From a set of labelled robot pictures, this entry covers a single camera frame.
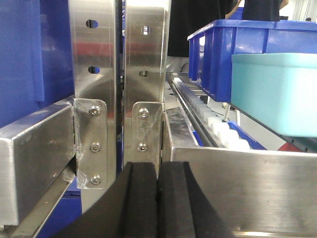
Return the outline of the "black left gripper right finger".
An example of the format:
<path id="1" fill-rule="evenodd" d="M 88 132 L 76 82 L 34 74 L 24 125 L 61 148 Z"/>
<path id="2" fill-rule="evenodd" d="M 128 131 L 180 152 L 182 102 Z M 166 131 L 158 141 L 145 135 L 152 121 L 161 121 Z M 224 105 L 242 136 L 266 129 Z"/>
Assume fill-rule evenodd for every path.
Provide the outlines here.
<path id="1" fill-rule="evenodd" d="M 159 238 L 233 238 L 188 162 L 164 162 L 158 176 Z"/>

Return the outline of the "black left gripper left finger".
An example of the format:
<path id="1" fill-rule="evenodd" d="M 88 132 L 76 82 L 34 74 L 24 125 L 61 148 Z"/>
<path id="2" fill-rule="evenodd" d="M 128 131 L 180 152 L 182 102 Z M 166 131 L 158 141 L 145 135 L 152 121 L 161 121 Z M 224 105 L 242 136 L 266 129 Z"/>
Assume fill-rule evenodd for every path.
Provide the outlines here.
<path id="1" fill-rule="evenodd" d="M 106 193 L 56 238 L 157 237 L 157 175 L 152 163 L 127 163 Z"/>

